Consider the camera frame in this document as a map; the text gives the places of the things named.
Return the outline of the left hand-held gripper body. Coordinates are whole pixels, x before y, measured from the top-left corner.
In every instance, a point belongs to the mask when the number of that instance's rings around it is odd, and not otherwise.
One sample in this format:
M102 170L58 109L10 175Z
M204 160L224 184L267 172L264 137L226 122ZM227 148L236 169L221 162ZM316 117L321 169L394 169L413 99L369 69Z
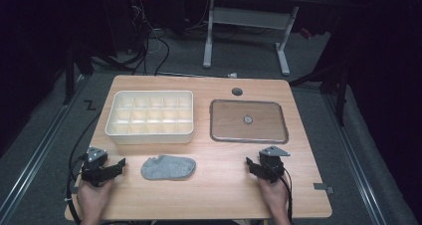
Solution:
M107 161L107 152L90 146L82 168L82 180L94 187L102 187L105 183L103 165Z

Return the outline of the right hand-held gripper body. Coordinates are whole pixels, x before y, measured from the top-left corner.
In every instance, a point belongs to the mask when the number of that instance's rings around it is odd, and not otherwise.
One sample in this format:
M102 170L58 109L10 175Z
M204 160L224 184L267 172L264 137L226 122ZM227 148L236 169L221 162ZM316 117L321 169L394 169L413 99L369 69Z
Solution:
M274 183L284 174L285 168L281 161L282 156L290 156L290 154L274 145L259 152L259 161L265 173L264 178L271 183Z

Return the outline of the grey sock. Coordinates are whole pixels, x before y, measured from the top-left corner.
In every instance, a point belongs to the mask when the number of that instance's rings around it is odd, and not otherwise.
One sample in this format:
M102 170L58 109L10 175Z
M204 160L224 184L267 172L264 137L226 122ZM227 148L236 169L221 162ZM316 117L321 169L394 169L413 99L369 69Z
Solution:
M196 161L189 157L160 154L150 157L140 174L147 180L178 180L188 178L196 169Z

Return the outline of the white divided storage box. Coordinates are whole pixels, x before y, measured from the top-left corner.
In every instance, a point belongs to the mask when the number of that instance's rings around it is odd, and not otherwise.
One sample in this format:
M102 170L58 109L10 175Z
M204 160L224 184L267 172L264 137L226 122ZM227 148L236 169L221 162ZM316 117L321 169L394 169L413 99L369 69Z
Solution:
M185 144L193 130L194 99L189 91L117 92L105 126L115 144Z

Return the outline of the person's left hand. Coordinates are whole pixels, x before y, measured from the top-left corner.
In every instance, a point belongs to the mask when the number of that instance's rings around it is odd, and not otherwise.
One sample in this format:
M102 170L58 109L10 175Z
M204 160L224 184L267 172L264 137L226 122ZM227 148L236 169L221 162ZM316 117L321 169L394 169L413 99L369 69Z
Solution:
M114 180L108 180L102 187L94 187L89 182L81 181L78 189L78 203L86 218L101 218L106 209Z

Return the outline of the person's right hand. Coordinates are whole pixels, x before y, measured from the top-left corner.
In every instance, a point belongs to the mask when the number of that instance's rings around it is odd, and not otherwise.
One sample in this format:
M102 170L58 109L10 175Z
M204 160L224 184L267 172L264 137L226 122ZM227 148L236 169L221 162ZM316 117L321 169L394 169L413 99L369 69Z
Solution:
M271 183L269 180L259 178L258 183L264 202L272 218L288 218L288 191L283 181L278 179L274 183Z

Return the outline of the black metal stand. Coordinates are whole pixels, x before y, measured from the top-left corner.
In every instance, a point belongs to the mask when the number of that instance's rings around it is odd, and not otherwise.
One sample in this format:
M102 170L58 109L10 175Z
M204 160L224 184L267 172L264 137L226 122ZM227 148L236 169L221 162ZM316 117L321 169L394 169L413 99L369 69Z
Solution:
M91 56L87 48L81 43L73 43L66 53L65 105L70 103L75 93L75 68L78 68L83 76L90 76L94 72Z
M346 87L349 64L341 63L316 70L299 79L290 82L291 87L297 87L306 82L321 81L319 91L322 94L336 94L334 115L337 122L344 126L343 110L346 103Z

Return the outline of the white-legged wooden desk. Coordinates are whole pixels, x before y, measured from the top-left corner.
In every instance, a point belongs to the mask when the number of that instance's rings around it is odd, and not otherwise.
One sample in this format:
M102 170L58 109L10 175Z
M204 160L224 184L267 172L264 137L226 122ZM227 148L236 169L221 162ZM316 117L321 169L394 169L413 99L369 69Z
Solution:
M216 6L214 0L208 1L208 25L205 42L203 67L212 65L213 27L215 24L282 30L281 40L275 44L279 65L284 76L290 74L285 47L297 18L299 4L296 3L288 12L278 13L254 9L241 9L238 6Z

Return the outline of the metal floor rail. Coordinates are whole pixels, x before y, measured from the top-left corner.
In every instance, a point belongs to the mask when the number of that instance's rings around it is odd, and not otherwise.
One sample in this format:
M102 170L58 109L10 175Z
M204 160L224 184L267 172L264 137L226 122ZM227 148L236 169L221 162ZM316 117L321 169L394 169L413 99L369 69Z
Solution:
M22 197L37 175L75 98L90 76L78 76L75 92L65 98L65 80L59 79L53 92L34 110L21 133L0 159L0 225L13 216Z
M370 185L367 176L358 160L354 151L351 140L343 125L341 125L336 117L335 104L333 96L322 95L322 100L329 111L331 120L333 121L336 130L339 134L341 145L345 153L347 163L349 165L351 174L356 183L360 197L364 203L367 213L373 225L387 225L384 214L375 197L372 186Z

